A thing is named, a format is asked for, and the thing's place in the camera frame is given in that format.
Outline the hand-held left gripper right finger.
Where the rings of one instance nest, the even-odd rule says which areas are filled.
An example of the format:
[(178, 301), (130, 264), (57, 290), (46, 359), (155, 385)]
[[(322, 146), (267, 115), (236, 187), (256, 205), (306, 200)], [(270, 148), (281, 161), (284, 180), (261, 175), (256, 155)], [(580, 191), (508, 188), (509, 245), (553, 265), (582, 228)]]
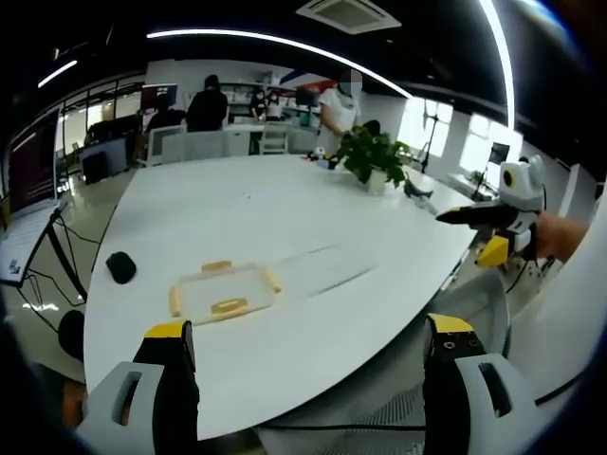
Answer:
[(522, 375), (461, 318), (426, 316), (426, 454), (520, 454), (542, 428)]

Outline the person's right hand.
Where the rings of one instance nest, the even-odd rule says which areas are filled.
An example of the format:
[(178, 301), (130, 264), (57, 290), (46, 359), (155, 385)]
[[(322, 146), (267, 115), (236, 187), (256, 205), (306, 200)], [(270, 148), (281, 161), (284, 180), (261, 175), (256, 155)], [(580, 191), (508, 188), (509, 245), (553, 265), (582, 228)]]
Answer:
[(553, 257), (566, 263), (577, 250), (588, 228), (588, 224), (543, 210), (536, 222), (537, 256)]

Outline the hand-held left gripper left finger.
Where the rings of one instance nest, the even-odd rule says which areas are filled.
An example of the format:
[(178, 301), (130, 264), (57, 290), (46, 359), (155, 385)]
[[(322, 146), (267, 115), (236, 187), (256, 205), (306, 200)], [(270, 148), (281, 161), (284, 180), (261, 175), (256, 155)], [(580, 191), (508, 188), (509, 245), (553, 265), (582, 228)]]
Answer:
[(162, 323), (89, 393), (77, 434), (95, 454), (193, 454), (199, 400), (193, 325)]

